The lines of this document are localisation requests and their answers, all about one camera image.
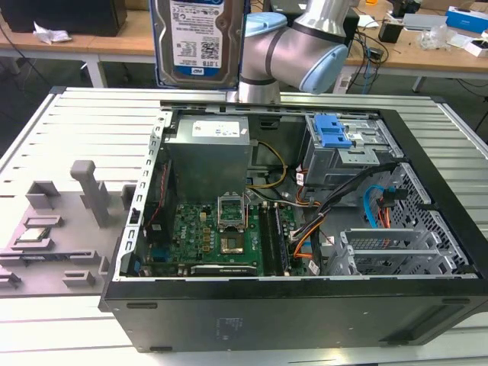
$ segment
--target gray robot arm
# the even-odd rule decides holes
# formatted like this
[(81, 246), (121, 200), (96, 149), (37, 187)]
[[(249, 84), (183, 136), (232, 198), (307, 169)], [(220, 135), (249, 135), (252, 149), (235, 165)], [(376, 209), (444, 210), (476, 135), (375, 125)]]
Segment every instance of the gray robot arm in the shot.
[(238, 101), (279, 103), (279, 82), (325, 92), (348, 55), (342, 25), (349, 5), (350, 0), (309, 0), (293, 27), (281, 14), (248, 15)]

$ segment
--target floor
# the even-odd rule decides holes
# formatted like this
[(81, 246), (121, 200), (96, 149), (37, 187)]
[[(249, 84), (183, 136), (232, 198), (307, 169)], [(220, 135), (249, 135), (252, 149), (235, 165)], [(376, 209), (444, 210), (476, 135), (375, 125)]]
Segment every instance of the floor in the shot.
[[(80, 72), (81, 63), (76, 61), (52, 61), (39, 59), (36, 68), (51, 85), (90, 87), (87, 76)], [(108, 85), (117, 88), (154, 88), (154, 68), (147, 64), (128, 64), (130, 80), (120, 63), (105, 63)], [(422, 92), (415, 94), (411, 87), (413, 77), (382, 75), (374, 83), (370, 94), (376, 95), (436, 95), (443, 97), (470, 126), (476, 126), (488, 111), (484, 98), (464, 90), (450, 79), (427, 79)], [(488, 95), (488, 87), (469, 87), (478, 95)], [(29, 64), (21, 67), (21, 74), (12, 75), (0, 65), (0, 156), (36, 111), (46, 97), (50, 86), (31, 70)], [(360, 94), (362, 87), (353, 86), (350, 93)], [(488, 139), (488, 120), (480, 128), (479, 135)]]

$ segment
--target blue box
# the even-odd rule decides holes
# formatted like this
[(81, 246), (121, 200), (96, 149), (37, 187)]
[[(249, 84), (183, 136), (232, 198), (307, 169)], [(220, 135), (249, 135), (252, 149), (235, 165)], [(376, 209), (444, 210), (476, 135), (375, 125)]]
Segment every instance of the blue box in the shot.
[(464, 29), (474, 33), (483, 33), (488, 29), (488, 14), (479, 11), (459, 11), (458, 8), (450, 6), (448, 12), (447, 25)]

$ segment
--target workbench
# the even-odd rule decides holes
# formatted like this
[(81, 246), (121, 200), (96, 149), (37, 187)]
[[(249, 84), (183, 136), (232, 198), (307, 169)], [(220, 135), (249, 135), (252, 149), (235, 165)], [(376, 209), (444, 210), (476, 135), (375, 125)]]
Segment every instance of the workbench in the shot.
[[(358, 13), (366, 13), (378, 20), (384, 18), (392, 8), (387, 0), (378, 0), (376, 5), (366, 5), (364, 0), (358, 7)], [(439, 15), (438, 11), (421, 9), (419, 14)], [(94, 37), (72, 35), (73, 41), (48, 45), (41, 43), (32, 34), (12, 33), (7, 24), (2, 25), (9, 38), (26, 57), (35, 59), (72, 59), (86, 63), (91, 82), (96, 88), (107, 87), (103, 62), (150, 63), (155, 62), (153, 32), (148, 11), (128, 11), (127, 21), (117, 37)], [(469, 32), (456, 30), (471, 35)], [(379, 28), (367, 29), (366, 34), (377, 39)], [(380, 75), (404, 75), (417, 77), (453, 78), (453, 79), (488, 79), (488, 59), (476, 58), (464, 50), (452, 47), (447, 50), (421, 50), (416, 42), (419, 32), (402, 31), (398, 43), (385, 43), (390, 57), (379, 69)], [(7, 40), (0, 34), (0, 57), (19, 57)], [(342, 70), (342, 77), (335, 87), (336, 93), (347, 89), (344, 80), (357, 72), (363, 60), (361, 46), (354, 42), (351, 54)], [(414, 87), (418, 91), (421, 82)]]
[[(0, 247), (10, 239), (28, 203), (33, 180), (53, 181), (59, 191), (81, 192), (69, 175), (75, 159), (92, 159), (95, 177), (109, 191), (136, 182), (160, 100), (225, 101), (218, 91), (57, 88), (49, 94), (0, 159)], [(399, 112), (488, 237), (488, 148), (442, 101), (427, 97), (284, 93), (284, 103), (386, 108)], [(139, 354), (115, 318), (101, 313), (99, 297), (36, 297), (0, 300), (0, 363), (215, 365), (307, 363), (389, 364), (455, 359), (488, 363), (488, 313), (481, 313), (422, 347), (334, 348), (269, 352)]]

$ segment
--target blue drive bay latch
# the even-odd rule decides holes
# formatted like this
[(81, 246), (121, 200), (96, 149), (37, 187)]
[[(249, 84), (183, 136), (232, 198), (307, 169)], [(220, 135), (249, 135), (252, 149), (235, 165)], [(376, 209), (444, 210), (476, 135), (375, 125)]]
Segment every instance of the blue drive bay latch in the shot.
[(335, 115), (317, 114), (314, 117), (317, 134), (322, 140), (322, 147), (348, 149), (352, 141), (346, 136), (346, 127)]

